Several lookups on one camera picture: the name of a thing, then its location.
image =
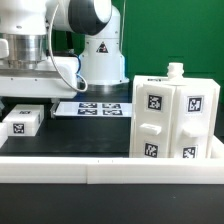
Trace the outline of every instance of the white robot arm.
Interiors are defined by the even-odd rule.
[[[57,5],[52,24],[57,30],[95,35],[111,17],[111,0],[1,0],[0,96],[72,98],[76,94],[44,54],[46,19],[51,20]],[[76,86],[74,59],[55,60],[65,79]]]

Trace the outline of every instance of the white plastic container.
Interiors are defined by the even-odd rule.
[[[35,136],[44,119],[43,105],[17,105],[3,120],[8,136]]]
[[[168,69],[134,79],[130,157],[210,158],[220,87],[183,78],[181,63]]]

